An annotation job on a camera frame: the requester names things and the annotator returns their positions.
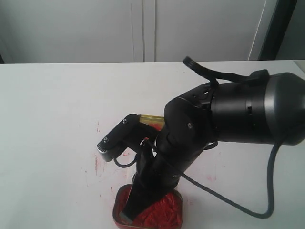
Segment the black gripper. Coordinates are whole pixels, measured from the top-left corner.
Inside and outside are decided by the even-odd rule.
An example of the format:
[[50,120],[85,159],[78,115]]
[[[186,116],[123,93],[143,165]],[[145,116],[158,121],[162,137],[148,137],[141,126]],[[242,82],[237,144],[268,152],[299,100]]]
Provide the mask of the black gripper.
[[144,139],[140,146],[142,152],[136,163],[136,174],[121,211],[124,219],[136,219],[144,210],[171,192],[186,169],[204,150],[210,148],[210,143],[182,146],[172,143],[169,135],[159,135],[154,141]]

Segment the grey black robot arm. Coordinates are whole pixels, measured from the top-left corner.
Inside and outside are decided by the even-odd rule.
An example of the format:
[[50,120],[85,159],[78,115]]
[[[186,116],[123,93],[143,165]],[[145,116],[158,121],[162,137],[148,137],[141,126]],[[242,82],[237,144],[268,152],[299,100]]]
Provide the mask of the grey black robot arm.
[[267,164],[265,213],[256,213],[212,191],[212,195],[258,219],[274,211],[273,173],[282,145],[305,138],[305,82],[292,73],[271,75],[259,70],[249,76],[207,69],[190,57],[185,66],[207,80],[169,101],[164,126],[155,136],[140,139],[141,154],[125,207],[127,223],[172,191],[186,169],[219,142],[272,144]]

